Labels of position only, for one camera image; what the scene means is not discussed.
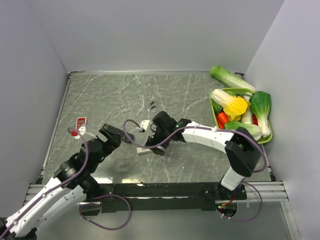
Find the black TV remote control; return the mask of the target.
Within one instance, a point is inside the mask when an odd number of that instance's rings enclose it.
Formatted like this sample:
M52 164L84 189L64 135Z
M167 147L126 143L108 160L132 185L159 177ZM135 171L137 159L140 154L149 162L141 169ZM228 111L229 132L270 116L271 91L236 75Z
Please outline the black TV remote control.
M125 132L122 129L119 129L107 123L105 123L102 126L102 128L105 129L110 134L119 135L121 137L122 142L125 142L128 144L131 143L131 141L128 139L128 137L126 136Z

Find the white slim remote control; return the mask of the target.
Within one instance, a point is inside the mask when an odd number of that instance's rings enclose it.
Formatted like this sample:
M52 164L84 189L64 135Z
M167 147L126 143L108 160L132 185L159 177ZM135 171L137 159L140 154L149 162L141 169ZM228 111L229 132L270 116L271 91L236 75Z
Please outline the white slim remote control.
M148 149L148 148L142 148L142 147L137 147L136 148L137 154L138 155L143 155L143 154L147 154L147 153L151 153L152 150Z

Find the red white AC remote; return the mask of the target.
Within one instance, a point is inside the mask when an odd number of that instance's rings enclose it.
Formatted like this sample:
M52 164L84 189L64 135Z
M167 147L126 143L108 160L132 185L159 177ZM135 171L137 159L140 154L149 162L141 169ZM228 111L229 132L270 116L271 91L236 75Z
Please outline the red white AC remote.
M86 117L78 117L76 119L76 130L78 131L83 125L87 124L87 118Z

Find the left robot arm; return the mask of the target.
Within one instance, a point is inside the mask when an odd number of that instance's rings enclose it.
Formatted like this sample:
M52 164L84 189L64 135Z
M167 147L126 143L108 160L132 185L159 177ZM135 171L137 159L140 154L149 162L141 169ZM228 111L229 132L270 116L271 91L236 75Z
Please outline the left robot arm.
M63 162L47 184L26 205L6 219L1 219L2 240L35 238L36 224L40 220L50 219L45 216L49 209L57 214L59 209L72 202L93 201L98 197L100 185L92 177L92 173L121 145L121 137L100 129L99 132L106 140L93 134L89 134L90 139L87 140L84 126L78 130L69 128L68 131L82 140L80 151Z

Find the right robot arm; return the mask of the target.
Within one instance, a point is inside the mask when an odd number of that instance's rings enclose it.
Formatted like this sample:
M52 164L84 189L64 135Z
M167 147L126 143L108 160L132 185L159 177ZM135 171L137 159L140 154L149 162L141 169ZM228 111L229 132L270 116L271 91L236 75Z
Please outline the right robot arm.
M230 199L242 181L254 173L264 153L244 127L224 130L185 118L176 121L165 111L159 112L151 120L142 120L139 131L148 134L144 146L156 155L163 156L170 141L200 144L225 153L230 167L218 187L223 199Z

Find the orange carrot toy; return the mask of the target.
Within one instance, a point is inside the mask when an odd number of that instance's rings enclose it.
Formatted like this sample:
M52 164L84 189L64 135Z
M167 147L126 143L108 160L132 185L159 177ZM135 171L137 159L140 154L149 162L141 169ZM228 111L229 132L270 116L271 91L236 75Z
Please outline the orange carrot toy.
M216 114L215 117L216 117L216 120L218 123L218 127L220 129L224 129L225 124L229 122L228 116L222 111L222 112Z

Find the green plastic basket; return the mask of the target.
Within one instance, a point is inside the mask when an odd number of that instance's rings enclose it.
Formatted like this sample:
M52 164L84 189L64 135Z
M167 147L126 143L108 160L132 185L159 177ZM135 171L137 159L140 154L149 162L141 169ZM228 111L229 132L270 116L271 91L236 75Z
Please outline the green plastic basket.
M223 91L227 92L228 94L232 95L232 96L239 96L244 98L246 101L248 101L250 103L250 98L251 96L255 93L252 92L250 89L246 89L246 88L218 88L218 89L222 89ZM211 99L211 94L210 94L210 107L211 107L211 111L213 114L213 119L215 124L218 126L218 122L216 120L216 114L219 114L220 112L223 112L223 109L220 105L218 105L217 103L215 103L212 99ZM270 126L269 120L268 120L268 126L271 130L271 133L268 137L261 137L259 140L257 140L257 142L259 144L264 144L269 142L272 137L273 137L273 132L272 132L272 128Z

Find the yellow white cabbage toy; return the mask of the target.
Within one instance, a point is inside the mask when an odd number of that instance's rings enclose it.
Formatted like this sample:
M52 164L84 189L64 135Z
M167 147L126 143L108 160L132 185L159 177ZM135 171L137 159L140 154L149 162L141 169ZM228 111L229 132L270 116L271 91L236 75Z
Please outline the yellow white cabbage toy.
M240 121L242 115L251 106L251 103L243 97L230 95L222 89L215 89L210 97L216 104L222 107L223 112L230 121Z

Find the napa cabbage on table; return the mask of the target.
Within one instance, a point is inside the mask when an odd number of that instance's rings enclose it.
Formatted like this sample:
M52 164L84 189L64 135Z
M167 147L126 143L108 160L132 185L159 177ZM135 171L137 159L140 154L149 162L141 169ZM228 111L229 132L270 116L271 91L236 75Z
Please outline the napa cabbage on table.
M254 93L256 92L254 86L219 65L213 66L209 71L209 75L229 88L249 89Z

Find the white radish toy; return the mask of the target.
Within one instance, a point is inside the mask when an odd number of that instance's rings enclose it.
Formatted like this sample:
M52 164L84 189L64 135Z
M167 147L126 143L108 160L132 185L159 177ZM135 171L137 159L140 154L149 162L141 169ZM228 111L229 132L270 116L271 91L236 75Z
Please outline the white radish toy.
M250 107L247 108L245 113L241 116L241 123L243 124L253 124L253 113L251 112Z

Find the light green cabbage front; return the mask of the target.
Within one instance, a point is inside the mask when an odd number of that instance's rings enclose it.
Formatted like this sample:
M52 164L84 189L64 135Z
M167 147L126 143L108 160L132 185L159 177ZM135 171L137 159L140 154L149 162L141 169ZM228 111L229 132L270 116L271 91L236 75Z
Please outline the light green cabbage front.
M241 123L239 121L229 121L224 124L224 128L226 130L237 130L237 131L238 131L238 128L244 128L252 135L252 137L256 141L258 141L262 137L261 128L255 124Z

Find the red pepper toy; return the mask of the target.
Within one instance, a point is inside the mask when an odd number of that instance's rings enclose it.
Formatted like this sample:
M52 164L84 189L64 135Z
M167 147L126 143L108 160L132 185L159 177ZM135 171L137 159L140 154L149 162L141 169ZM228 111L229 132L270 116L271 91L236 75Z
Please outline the red pepper toy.
M254 114L252 115L252 119L253 119L253 123L254 123L255 125L258 125L257 117L256 117Z

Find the dark green bok choy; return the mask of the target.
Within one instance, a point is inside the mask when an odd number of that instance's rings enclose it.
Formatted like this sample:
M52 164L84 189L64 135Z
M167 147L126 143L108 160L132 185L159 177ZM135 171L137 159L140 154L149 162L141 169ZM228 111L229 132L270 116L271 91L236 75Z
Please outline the dark green bok choy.
M264 91L255 92L249 99L250 109L257 119L257 124L261 129L262 137L271 134L268 125L268 116L272 108L271 95Z

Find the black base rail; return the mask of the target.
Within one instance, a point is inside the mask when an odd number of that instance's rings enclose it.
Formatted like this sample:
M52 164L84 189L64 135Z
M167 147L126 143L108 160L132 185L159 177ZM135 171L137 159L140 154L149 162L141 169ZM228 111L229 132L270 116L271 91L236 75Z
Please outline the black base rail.
M216 204L247 199L245 187L241 185L230 191L218 182L174 182L174 183L101 183L85 199L85 203L96 203L102 213L156 210L215 211Z

